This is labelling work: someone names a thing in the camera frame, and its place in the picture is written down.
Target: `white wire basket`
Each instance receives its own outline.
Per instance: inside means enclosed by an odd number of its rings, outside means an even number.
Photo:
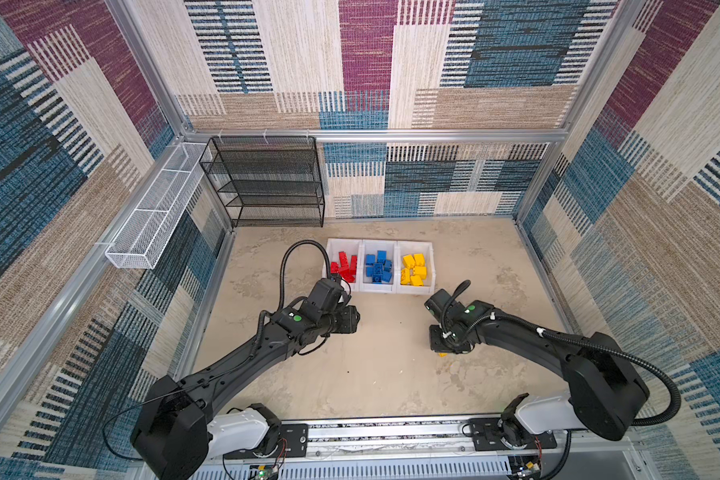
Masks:
[[[123,228],[106,249],[117,268],[153,269],[203,176],[205,144],[183,143],[157,174]]]

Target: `white plastic bin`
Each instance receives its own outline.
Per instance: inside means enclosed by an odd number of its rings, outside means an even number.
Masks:
[[[352,293],[359,292],[359,284],[361,281],[360,275],[362,275],[360,269],[365,261],[362,258],[362,240],[354,240],[350,238],[329,238],[328,243],[326,244],[326,252],[328,252],[328,258],[330,261],[336,262],[339,265],[342,264],[338,261],[339,252],[344,252],[347,255],[347,262],[350,264],[352,264],[352,255],[358,256],[358,274],[355,277],[355,282],[349,283],[349,286],[352,288]],[[325,265],[322,267],[322,275],[323,277],[327,276]]]
[[[424,266],[427,267],[427,278],[424,286],[401,285],[400,273],[404,268],[403,257],[406,255],[423,254]],[[431,295],[434,293],[434,249],[431,242],[407,242],[398,240],[398,252],[394,258],[394,288],[396,293],[412,295]]]
[[[365,276],[365,256],[374,255],[378,258],[378,251],[387,251],[387,260],[392,260],[392,281],[389,283],[373,283],[370,276]],[[394,240],[364,240],[362,242],[362,259],[358,258],[358,280],[361,292],[394,293],[397,283],[394,281],[394,272],[398,268],[397,242]]]

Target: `black wire mesh shelf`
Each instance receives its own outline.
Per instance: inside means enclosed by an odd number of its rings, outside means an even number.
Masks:
[[[214,137],[202,170],[233,226],[322,226],[326,196],[311,137]]]

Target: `toy building block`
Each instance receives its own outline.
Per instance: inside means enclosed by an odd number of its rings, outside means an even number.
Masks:
[[[413,274],[420,276],[422,278],[422,280],[426,280],[427,279],[427,267],[426,266],[414,266]]]
[[[416,265],[416,261],[413,260],[413,255],[404,256],[403,263],[405,264],[405,268],[413,268]]]

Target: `yellow block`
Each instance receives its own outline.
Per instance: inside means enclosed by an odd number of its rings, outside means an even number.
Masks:
[[[427,279],[427,267],[426,266],[414,266],[413,274],[419,275],[422,278],[422,280],[426,280]]]

